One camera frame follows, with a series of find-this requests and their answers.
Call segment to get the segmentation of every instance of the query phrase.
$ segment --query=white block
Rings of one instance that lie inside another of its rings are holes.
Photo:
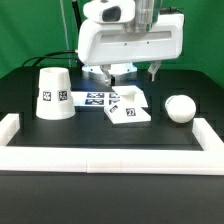
[[[192,132],[203,150],[224,152],[224,143],[204,118],[194,118]]]
[[[120,173],[120,150],[89,150],[87,173]]]
[[[113,124],[151,121],[151,116],[136,104],[118,102],[104,108]]]
[[[86,172],[86,157],[82,149],[0,147],[0,170]]]
[[[19,114],[6,115],[0,122],[0,146],[6,146],[19,128]]]

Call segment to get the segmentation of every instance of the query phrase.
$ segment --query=black surface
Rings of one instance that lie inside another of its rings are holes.
[[[112,91],[99,81],[82,79],[71,70],[72,91]],[[171,95],[185,94],[196,103],[195,117],[204,117],[222,137],[224,134],[224,91],[203,73],[160,71],[155,82],[147,81],[144,71],[138,80],[117,83],[137,85],[144,91],[151,122],[113,125],[103,108],[76,107],[74,117],[48,121],[36,117],[39,69],[18,68],[0,80],[0,112],[20,113],[21,130],[9,145],[64,146],[92,148],[172,148],[200,150],[192,134],[192,124],[169,119],[165,101]]]
[[[203,73],[160,71],[149,83],[140,71],[138,81],[121,84],[144,90],[152,121],[118,126],[96,108],[76,108],[73,118],[59,122],[36,118],[38,74],[37,68],[18,68],[0,80],[1,118],[9,112],[22,118],[10,145],[200,150],[192,122],[177,125],[164,110],[174,94],[192,97],[196,117],[206,118],[223,138],[224,91]],[[73,91],[111,91],[80,79],[75,69],[71,81]],[[222,224],[223,208],[222,176],[0,172],[0,224]]]

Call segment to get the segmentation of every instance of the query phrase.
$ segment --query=white foam ball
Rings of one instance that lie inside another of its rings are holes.
[[[196,113],[194,101],[186,95],[169,97],[166,100],[165,107],[169,117],[177,123],[190,121]]]

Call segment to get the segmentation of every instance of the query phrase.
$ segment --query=upside-down cup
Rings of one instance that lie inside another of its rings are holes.
[[[41,69],[36,115],[46,120],[61,120],[74,114],[68,69],[59,67]]]

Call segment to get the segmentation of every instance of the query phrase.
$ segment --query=white robot body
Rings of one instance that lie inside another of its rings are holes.
[[[84,5],[83,13],[96,23],[127,23],[135,17],[135,1],[95,0]]]
[[[78,54],[89,66],[177,58],[182,51],[184,15],[159,15],[145,33],[126,32],[125,24],[99,24],[87,19],[81,27]]]

